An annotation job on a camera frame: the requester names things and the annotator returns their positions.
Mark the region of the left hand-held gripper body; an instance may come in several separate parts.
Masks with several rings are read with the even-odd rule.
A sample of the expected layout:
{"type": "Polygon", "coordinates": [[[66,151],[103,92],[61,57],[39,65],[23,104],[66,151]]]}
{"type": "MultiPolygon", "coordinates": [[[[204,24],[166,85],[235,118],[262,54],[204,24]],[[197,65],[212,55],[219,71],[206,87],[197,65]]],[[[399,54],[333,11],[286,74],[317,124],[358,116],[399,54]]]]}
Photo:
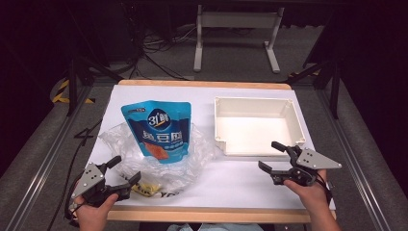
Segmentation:
{"type": "Polygon", "coordinates": [[[125,198],[125,194],[120,193],[120,186],[111,187],[106,184],[105,173],[101,172],[95,163],[89,163],[82,176],[78,180],[71,195],[72,199],[82,196],[86,202],[99,207],[112,194],[118,195],[118,201],[125,198]]]}

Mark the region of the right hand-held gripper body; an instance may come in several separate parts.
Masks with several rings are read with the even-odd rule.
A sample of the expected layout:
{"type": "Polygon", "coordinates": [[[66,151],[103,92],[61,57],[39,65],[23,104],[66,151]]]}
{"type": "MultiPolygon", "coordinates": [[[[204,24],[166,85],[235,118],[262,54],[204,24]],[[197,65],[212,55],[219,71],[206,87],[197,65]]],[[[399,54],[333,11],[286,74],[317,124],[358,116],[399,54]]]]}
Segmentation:
{"type": "Polygon", "coordinates": [[[285,147],[284,151],[290,156],[290,168],[282,177],[282,181],[292,180],[301,186],[312,186],[318,179],[320,169],[341,168],[342,165],[313,149],[299,147],[285,147]]]}

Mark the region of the clear plastic bag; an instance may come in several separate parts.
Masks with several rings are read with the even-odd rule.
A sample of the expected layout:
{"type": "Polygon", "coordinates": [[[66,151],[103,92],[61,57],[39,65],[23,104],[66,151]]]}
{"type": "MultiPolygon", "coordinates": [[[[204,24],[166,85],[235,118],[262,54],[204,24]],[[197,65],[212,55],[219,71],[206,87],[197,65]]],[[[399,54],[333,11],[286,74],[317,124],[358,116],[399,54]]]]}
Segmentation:
{"type": "Polygon", "coordinates": [[[196,182],[197,177],[221,151],[210,142],[193,124],[188,155],[180,162],[160,164],[152,157],[142,155],[129,126],[123,122],[102,133],[99,138],[110,149],[112,156],[120,156],[121,162],[115,170],[125,180],[137,172],[141,173],[138,183],[155,184],[160,191],[151,197],[170,197],[177,195],[196,182]]]}

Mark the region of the person's right hand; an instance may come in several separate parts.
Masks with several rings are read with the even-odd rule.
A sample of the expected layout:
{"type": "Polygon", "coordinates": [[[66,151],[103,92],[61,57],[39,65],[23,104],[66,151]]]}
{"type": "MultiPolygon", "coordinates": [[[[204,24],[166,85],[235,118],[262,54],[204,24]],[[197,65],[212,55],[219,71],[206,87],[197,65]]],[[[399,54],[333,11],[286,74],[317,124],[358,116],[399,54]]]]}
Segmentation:
{"type": "Polygon", "coordinates": [[[322,212],[329,208],[325,187],[320,183],[316,182],[310,187],[303,187],[296,184],[294,181],[285,180],[284,185],[299,196],[302,204],[308,212],[322,212]]]}

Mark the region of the person's left hand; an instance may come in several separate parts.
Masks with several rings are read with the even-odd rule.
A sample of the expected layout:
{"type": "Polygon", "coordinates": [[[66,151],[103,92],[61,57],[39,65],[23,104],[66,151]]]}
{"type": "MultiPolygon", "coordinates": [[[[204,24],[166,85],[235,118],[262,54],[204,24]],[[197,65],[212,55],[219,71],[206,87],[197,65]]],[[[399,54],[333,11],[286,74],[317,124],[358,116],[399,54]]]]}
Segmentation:
{"type": "Polygon", "coordinates": [[[114,193],[101,206],[92,207],[85,204],[86,200],[82,196],[75,198],[74,202],[79,205],[76,216],[80,231],[104,231],[108,213],[113,208],[117,199],[118,195],[114,193]]]}

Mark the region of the yellow snack packet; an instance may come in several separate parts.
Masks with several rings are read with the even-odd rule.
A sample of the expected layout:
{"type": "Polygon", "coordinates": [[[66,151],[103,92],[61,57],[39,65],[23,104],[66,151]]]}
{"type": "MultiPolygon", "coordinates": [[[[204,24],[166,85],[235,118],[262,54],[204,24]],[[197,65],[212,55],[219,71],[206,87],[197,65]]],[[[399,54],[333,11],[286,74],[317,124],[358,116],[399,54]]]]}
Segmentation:
{"type": "Polygon", "coordinates": [[[137,183],[132,190],[142,196],[151,197],[160,191],[161,187],[155,184],[137,183]]]}

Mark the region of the white plastic box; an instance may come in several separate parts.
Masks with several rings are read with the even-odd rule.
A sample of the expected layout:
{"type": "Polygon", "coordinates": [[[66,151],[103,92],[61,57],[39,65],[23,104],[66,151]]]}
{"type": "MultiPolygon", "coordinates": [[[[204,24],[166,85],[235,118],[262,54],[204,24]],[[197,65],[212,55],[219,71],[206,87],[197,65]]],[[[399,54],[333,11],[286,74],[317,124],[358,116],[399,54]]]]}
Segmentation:
{"type": "Polygon", "coordinates": [[[215,141],[226,156],[283,156],[271,146],[306,142],[294,102],[289,98],[217,97],[215,141]]]}

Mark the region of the white table sheet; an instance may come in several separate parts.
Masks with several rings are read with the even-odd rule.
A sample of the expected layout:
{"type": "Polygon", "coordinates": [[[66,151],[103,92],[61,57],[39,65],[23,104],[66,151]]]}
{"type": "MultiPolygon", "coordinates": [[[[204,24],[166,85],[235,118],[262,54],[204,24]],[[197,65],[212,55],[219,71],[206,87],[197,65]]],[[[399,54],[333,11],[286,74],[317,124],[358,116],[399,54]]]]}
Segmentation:
{"type": "Polygon", "coordinates": [[[189,102],[191,121],[220,151],[201,171],[195,183],[170,197],[145,197],[136,192],[117,202],[117,209],[209,208],[302,210],[297,195],[285,186],[276,186],[267,173],[258,168],[263,161],[277,170],[290,167],[289,156],[226,156],[215,141],[215,99],[217,97],[289,98],[299,115],[306,142],[302,148],[313,149],[306,122],[293,90],[233,89],[210,87],[166,87],[116,85],[103,116],[104,133],[124,121],[121,107],[146,100],[189,102]]]}

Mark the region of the blue snack pouch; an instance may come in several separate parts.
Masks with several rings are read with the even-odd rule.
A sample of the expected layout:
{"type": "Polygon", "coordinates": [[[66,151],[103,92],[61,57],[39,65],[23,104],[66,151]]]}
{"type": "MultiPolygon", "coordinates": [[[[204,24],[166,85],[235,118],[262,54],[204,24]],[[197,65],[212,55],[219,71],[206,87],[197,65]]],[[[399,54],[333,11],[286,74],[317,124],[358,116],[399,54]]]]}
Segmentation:
{"type": "Polygon", "coordinates": [[[180,162],[188,155],[191,104],[148,100],[121,107],[142,154],[161,164],[180,162]]]}

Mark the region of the black metal stand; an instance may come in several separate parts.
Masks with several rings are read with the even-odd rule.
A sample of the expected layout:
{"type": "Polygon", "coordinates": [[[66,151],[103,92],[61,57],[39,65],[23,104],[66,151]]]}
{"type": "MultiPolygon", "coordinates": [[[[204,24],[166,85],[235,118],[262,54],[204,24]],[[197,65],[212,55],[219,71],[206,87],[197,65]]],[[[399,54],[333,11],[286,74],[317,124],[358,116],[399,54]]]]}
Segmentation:
{"type": "Polygon", "coordinates": [[[91,73],[91,69],[96,69],[101,72],[104,76],[110,77],[115,80],[117,83],[122,80],[122,77],[113,71],[109,70],[102,64],[98,64],[95,61],[92,61],[89,58],[77,56],[72,59],[69,70],[68,70],[68,89],[69,89],[69,109],[68,116],[74,114],[77,106],[79,105],[79,96],[78,96],[78,84],[77,80],[80,80],[83,86],[91,87],[94,83],[94,74],[91,73]]]}
{"type": "Polygon", "coordinates": [[[284,81],[285,84],[292,85],[301,79],[311,76],[313,73],[317,72],[317,78],[313,82],[313,86],[316,90],[323,90],[328,83],[331,83],[331,92],[329,99],[329,110],[335,119],[338,119],[338,98],[340,91],[340,68],[337,62],[334,61],[324,61],[320,64],[314,64],[309,68],[299,72],[291,73],[287,80],[284,81]]]}

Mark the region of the yellow black hazard tape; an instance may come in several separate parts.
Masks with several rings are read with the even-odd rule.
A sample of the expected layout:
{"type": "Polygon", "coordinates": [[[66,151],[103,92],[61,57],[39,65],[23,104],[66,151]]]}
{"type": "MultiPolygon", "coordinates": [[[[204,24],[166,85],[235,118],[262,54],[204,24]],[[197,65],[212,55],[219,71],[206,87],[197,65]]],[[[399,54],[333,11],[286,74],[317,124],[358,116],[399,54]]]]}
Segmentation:
{"type": "Polygon", "coordinates": [[[59,88],[57,89],[55,96],[52,98],[53,103],[61,102],[61,103],[69,103],[70,100],[68,97],[64,97],[64,91],[68,88],[69,81],[64,79],[60,84],[59,88]]]}

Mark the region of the aluminium floor rail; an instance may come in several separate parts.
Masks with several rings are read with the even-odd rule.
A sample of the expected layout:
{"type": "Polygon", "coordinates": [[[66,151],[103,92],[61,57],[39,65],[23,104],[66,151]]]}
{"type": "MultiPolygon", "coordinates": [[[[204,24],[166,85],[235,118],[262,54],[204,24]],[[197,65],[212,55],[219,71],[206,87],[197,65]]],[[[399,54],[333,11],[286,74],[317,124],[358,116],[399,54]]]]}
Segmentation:
{"type": "Polygon", "coordinates": [[[0,218],[5,220],[0,222],[0,231],[20,231],[90,92],[91,87],[79,90],[76,96],[80,103],[71,115],[68,106],[55,106],[0,178],[0,187],[4,190],[0,198],[0,218]]]}
{"type": "Polygon", "coordinates": [[[364,174],[357,160],[357,157],[345,135],[345,132],[344,132],[344,129],[341,123],[336,118],[334,118],[334,116],[332,115],[328,97],[326,96],[323,90],[318,90],[317,96],[319,98],[319,101],[326,115],[328,116],[328,119],[337,136],[337,139],[340,142],[340,145],[343,151],[345,164],[347,165],[347,168],[353,178],[354,184],[357,187],[360,197],[362,198],[369,212],[369,215],[373,222],[375,230],[376,231],[391,231],[389,222],[385,218],[384,213],[382,209],[380,208],[380,205],[372,191],[370,183],[366,175],[364,174]]]}

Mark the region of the white metal stand frame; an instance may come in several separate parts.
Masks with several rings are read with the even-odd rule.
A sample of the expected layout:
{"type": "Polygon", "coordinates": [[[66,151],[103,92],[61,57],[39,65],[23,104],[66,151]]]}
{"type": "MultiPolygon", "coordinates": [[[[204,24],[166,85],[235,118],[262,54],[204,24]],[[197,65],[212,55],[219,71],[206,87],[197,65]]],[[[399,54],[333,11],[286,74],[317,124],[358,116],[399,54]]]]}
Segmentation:
{"type": "Polygon", "coordinates": [[[270,29],[271,36],[264,42],[268,55],[268,61],[273,73],[280,72],[273,47],[284,15],[284,8],[278,8],[273,13],[234,13],[234,12],[207,12],[202,5],[197,7],[196,15],[196,46],[193,62],[193,70],[201,71],[203,56],[204,28],[249,28],[270,29]]]}

